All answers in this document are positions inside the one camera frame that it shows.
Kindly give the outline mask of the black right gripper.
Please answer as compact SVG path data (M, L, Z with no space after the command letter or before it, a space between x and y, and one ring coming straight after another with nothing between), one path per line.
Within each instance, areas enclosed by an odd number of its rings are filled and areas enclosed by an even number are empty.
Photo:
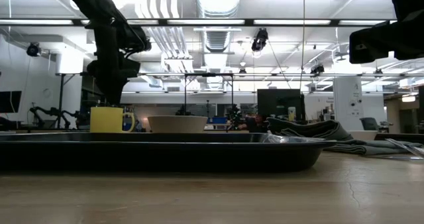
M349 37L349 61L370 63L394 53L397 60L423 57L423 11L410 13L404 20L379 23L353 32Z

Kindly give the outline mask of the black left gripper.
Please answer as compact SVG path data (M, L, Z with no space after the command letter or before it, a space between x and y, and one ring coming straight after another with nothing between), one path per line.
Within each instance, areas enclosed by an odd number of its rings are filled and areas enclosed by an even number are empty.
M120 104L126 72L119 67L119 46L116 28L109 25L93 26L97 59L88 72L99 82L99 89L110 105Z

